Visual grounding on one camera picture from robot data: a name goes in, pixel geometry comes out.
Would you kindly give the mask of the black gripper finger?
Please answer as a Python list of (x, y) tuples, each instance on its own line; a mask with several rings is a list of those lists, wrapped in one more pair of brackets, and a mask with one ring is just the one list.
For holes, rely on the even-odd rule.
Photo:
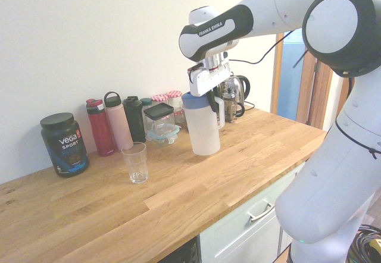
[(215, 100), (215, 94), (213, 90), (210, 90), (207, 92), (207, 99), (209, 106), (211, 107), (213, 112), (218, 112), (219, 110), (219, 104)]

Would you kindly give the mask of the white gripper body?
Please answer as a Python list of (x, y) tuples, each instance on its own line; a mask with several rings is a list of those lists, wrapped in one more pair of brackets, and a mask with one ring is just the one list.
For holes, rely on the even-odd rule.
[(230, 65), (222, 63), (217, 68), (209, 69), (203, 64), (189, 69), (189, 88), (192, 96), (202, 96), (230, 77)]

